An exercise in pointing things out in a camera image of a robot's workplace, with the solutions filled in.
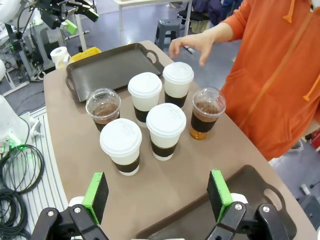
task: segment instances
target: hoodie drawstring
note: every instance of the hoodie drawstring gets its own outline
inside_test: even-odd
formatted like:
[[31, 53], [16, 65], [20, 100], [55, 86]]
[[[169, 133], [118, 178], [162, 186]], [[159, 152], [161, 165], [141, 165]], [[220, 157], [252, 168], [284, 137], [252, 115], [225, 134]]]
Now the hoodie drawstring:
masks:
[[288, 15], [283, 17], [288, 23], [292, 23], [292, 16], [293, 16], [294, 10], [295, 10], [295, 2], [296, 2], [296, 0], [291, 0]]
[[310, 101], [310, 95], [313, 93], [313, 91], [315, 90], [316, 86], [318, 85], [318, 83], [320, 82], [320, 74], [319, 76], [317, 77], [317, 79], [315, 80], [315, 82], [313, 83], [311, 89], [309, 90], [309, 92], [303, 96], [304, 100], [306, 101]]

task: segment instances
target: white table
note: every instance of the white table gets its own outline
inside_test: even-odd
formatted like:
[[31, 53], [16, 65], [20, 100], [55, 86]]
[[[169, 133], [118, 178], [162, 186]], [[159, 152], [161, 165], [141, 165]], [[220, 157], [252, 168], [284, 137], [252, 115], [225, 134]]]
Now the white table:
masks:
[[[122, 9], [128, 7], [134, 7], [139, 5], [150, 5], [150, 4], [165, 4], [169, 3], [169, 0], [113, 0], [115, 3], [118, 4], [119, 7], [119, 28], [120, 28], [120, 40], [121, 45], [125, 45], [124, 41], [124, 23], [123, 23], [123, 15]], [[184, 36], [188, 35], [189, 25], [190, 25], [190, 14], [192, 8], [192, 0], [179, 0], [180, 2], [187, 2], [188, 9], [185, 21], [185, 29], [184, 29]]]

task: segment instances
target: drawstring tip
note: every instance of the drawstring tip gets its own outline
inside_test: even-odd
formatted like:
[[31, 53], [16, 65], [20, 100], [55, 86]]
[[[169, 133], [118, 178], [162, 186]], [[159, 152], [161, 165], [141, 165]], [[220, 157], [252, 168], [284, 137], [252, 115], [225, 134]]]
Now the drawstring tip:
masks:
[[290, 24], [292, 23], [292, 17], [290, 17], [289, 15], [284, 16], [283, 19], [286, 20]]
[[309, 98], [309, 96], [307, 96], [307, 95], [303, 96], [303, 98], [304, 98], [304, 100], [306, 100], [307, 102], [310, 101], [310, 98]]

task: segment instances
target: hand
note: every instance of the hand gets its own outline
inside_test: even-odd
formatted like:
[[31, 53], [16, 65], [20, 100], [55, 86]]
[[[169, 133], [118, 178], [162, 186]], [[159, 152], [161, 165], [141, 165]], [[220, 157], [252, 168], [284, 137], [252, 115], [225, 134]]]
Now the hand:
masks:
[[189, 46], [196, 48], [200, 53], [201, 57], [199, 59], [199, 64], [203, 67], [211, 53], [212, 45], [214, 41], [212, 38], [205, 33], [187, 35], [185, 37], [179, 37], [174, 39], [169, 47], [169, 54], [171, 58], [175, 58], [180, 55], [180, 48], [184, 46]]

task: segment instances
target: white cup lid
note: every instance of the white cup lid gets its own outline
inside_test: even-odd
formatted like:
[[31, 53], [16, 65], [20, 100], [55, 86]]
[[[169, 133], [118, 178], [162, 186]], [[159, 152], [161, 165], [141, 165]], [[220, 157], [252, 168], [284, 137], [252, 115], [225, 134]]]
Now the white cup lid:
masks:
[[161, 92], [162, 82], [152, 72], [140, 73], [129, 81], [128, 91], [137, 98], [149, 98]]
[[187, 84], [194, 79], [194, 71], [184, 62], [174, 62], [167, 65], [162, 73], [163, 77], [173, 84]]
[[142, 133], [136, 123], [119, 118], [109, 122], [100, 133], [102, 150], [113, 157], [126, 157], [140, 147]]
[[146, 125], [153, 134], [168, 138], [179, 135], [186, 127], [185, 113], [175, 104], [163, 103], [153, 107], [146, 116]]

